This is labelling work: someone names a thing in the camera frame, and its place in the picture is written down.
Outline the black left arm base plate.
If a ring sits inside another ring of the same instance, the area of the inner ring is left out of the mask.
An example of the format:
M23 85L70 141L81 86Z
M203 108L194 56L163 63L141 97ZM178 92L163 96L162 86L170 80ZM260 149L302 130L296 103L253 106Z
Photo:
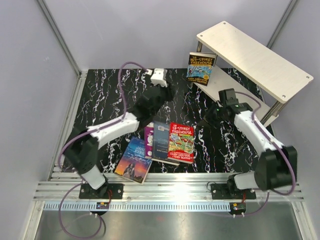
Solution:
M121 200L123 198L124 185L122 183L108 183L99 189L93 189L88 183L81 185L79 199L97 200L109 199Z

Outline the red 13-Storey Treehouse book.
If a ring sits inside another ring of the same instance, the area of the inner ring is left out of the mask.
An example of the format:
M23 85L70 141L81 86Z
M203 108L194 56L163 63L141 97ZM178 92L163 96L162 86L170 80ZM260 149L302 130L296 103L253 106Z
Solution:
M171 122L167 158L180 163L194 162L194 128L192 126Z

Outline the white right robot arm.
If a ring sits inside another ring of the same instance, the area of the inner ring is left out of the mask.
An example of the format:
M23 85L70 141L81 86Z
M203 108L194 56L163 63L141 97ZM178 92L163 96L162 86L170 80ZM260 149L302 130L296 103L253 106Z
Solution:
M226 192L233 199L245 190L272 191L281 196L291 195L297 185L298 152L276 139L256 117L257 109L239 102L233 88L219 91L221 107L211 107L202 123L214 128L229 121L248 139L259 156L254 171L233 174L228 178Z

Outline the purple paperback book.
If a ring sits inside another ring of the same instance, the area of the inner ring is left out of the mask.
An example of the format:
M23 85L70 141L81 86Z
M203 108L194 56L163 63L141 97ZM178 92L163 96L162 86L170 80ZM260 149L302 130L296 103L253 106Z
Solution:
M147 159L152 158L153 135L154 135L154 123L151 122L144 128L144 148L145 148L145 157Z

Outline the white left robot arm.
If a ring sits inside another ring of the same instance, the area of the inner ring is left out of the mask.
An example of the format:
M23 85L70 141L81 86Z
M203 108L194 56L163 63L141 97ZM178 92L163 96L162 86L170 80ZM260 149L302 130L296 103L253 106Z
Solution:
M108 178L97 167L98 151L110 141L143 129L154 120L161 107L174 99L175 90L155 85L147 89L120 117L87 127L74 128L61 150L64 159L71 164L79 176L89 185L90 193L101 199L108 192Z

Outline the yellow 169-Storey Treehouse book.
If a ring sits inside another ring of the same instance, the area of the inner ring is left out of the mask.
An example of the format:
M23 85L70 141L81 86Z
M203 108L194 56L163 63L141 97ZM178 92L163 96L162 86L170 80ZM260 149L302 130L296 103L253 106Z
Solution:
M207 86L216 58L215 53L190 52L186 80Z

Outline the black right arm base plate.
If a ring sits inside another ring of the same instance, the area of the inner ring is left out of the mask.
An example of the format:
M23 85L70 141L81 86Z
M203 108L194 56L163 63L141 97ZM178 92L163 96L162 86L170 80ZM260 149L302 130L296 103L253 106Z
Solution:
M257 198L255 192L250 189L237 189L233 186L228 186L227 183L211 183L211 197L213 200L255 200Z

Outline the dark blue book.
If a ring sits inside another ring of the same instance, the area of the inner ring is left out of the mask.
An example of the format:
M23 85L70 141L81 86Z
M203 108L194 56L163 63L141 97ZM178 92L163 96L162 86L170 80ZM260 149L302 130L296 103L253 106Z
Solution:
M153 161L179 166L180 162L168 159L169 127L170 125L167 123L154 121L151 159Z

